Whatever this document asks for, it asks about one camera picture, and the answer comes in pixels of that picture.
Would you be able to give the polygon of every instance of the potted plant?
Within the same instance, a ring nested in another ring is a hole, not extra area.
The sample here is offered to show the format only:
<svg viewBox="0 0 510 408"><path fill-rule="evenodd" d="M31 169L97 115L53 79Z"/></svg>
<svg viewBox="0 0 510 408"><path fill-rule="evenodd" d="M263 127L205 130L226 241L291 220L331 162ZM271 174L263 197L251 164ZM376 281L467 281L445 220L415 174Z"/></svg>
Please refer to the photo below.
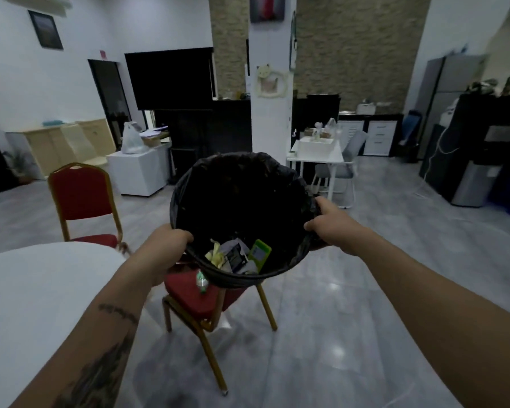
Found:
<svg viewBox="0 0 510 408"><path fill-rule="evenodd" d="M34 181L30 175L30 168L34 166L34 162L30 160L30 154L18 149L12 152L2 152L6 157L7 164L12 173L19 179L19 184L29 184Z"/></svg>

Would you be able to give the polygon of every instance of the trash can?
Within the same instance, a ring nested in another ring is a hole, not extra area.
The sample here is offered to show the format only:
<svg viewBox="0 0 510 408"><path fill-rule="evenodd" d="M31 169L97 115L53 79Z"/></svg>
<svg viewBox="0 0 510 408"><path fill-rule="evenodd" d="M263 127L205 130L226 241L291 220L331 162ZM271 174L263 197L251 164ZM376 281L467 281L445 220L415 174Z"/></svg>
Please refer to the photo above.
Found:
<svg viewBox="0 0 510 408"><path fill-rule="evenodd" d="M227 153L200 159L180 178L170 202L173 228L189 231L186 252L206 279L221 288L246 288L284 273L321 240L304 230L320 214L304 179L266 153ZM272 251L259 274L225 272L204 256L215 240L261 240Z"/></svg>

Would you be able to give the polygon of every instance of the doorway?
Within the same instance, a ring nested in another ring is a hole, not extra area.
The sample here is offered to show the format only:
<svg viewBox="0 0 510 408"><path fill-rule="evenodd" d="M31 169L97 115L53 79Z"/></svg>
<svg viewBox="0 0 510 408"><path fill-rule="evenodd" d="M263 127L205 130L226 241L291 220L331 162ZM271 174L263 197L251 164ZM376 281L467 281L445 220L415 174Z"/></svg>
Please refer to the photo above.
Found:
<svg viewBox="0 0 510 408"><path fill-rule="evenodd" d="M100 95L104 114L117 149L123 141L123 128L129 122L130 111L124 96L123 84L115 61L89 60L92 76Z"/></svg>

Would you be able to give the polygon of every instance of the cat decoration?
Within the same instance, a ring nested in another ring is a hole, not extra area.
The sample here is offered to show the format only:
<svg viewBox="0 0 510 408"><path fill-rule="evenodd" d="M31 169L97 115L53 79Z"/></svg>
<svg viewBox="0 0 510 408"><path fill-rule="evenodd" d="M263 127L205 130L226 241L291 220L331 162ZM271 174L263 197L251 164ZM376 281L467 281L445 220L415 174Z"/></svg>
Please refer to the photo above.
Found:
<svg viewBox="0 0 510 408"><path fill-rule="evenodd" d="M287 73L273 70L269 64L257 66L257 95L259 97L285 97Z"/></svg>

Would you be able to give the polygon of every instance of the gray office chair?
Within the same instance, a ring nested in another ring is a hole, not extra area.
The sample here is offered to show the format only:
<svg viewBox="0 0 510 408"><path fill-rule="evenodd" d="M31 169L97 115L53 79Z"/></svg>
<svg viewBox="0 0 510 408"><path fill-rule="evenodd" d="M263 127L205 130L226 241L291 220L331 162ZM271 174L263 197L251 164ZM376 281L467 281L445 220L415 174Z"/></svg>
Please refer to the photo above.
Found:
<svg viewBox="0 0 510 408"><path fill-rule="evenodd" d="M367 133L362 130L357 130L355 135L351 138L351 140L347 143L346 148L342 151L342 157L344 158L344 163L338 165L336 171L337 179L349 179L346 183L346 188L344 189L344 195L346 194L347 184L351 182L351 191L353 194L353 202L348 206L339 206L342 209L349 209L355 203L355 186L353 178L355 177L354 170L354 159L359 154L359 150L363 147L364 142L367 140ZM312 181L312 189L315 183L315 179L318 179L317 189L314 193L319 192L319 185L321 184L321 179L329 179L331 177L331 169L329 169L327 164L315 165L315 175Z"/></svg>

